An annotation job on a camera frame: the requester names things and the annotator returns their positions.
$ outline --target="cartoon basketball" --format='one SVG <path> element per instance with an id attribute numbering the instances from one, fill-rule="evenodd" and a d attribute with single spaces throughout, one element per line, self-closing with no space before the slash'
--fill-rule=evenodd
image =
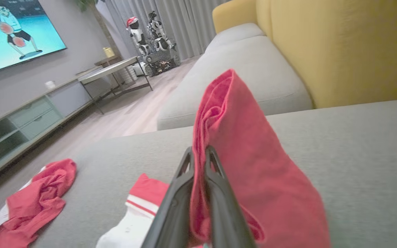
<path id="1" fill-rule="evenodd" d="M 5 34 L 13 33 L 13 27 L 8 25 L 6 22 L 0 22 L 0 30 Z"/>
<path id="2" fill-rule="evenodd" d="M 14 37 L 13 38 L 13 43 L 17 46 L 17 47 L 25 47 L 26 43 L 24 42 L 23 38 L 20 37 Z"/>

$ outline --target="white robot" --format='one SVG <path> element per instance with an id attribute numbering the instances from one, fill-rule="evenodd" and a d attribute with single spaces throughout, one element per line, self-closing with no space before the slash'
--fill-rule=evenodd
<path id="1" fill-rule="evenodd" d="M 141 29 L 139 29 L 139 19 L 133 16 L 126 21 L 126 30 L 130 29 L 130 36 L 134 41 L 139 52 L 145 57 L 150 53 L 148 43 Z"/>
<path id="2" fill-rule="evenodd" d="M 156 51 L 166 51 L 168 49 L 174 48 L 174 45 L 171 43 L 170 39 L 168 39 L 165 31 L 163 30 L 162 22 L 157 21 L 156 16 L 157 14 L 155 11 L 148 14 L 148 18 L 150 19 L 150 31 L 154 36 L 154 45 L 156 47 Z"/>

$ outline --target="yellow cushion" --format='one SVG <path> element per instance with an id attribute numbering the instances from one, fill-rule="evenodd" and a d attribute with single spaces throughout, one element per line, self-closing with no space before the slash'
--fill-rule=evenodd
<path id="1" fill-rule="evenodd" d="M 216 33 L 245 23 L 257 23 L 256 0 L 232 0 L 212 11 Z"/>
<path id="2" fill-rule="evenodd" d="M 272 40 L 271 0 L 257 0 L 257 24 Z"/>
<path id="3" fill-rule="evenodd" d="M 271 18 L 316 107 L 397 99 L 397 1 L 272 0 Z"/>

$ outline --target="red cloth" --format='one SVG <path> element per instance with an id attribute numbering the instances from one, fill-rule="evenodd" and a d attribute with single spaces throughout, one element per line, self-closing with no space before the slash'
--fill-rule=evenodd
<path id="1" fill-rule="evenodd" d="M 63 209 L 60 197 L 71 187 L 76 163 L 65 159 L 46 165 L 31 183 L 7 198 L 8 221 L 0 226 L 0 248 L 24 248 L 36 232 Z"/>
<path id="2" fill-rule="evenodd" d="M 203 180 L 208 145 L 216 149 L 255 240 L 264 242 L 262 247 L 330 246 L 320 195 L 285 153 L 233 69 L 206 88 L 194 124 L 191 230 L 202 242 L 211 238 Z"/>
<path id="3" fill-rule="evenodd" d="M 156 179 L 149 178 L 145 173 L 139 176 L 137 182 L 130 190 L 126 200 L 128 207 L 134 207 L 139 211 L 156 216 L 170 185 Z"/>

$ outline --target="tv screen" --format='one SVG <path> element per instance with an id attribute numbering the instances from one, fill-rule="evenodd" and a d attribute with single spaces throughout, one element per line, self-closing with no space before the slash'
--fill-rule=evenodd
<path id="1" fill-rule="evenodd" d="M 38 0 L 0 0 L 0 69 L 63 49 Z"/>

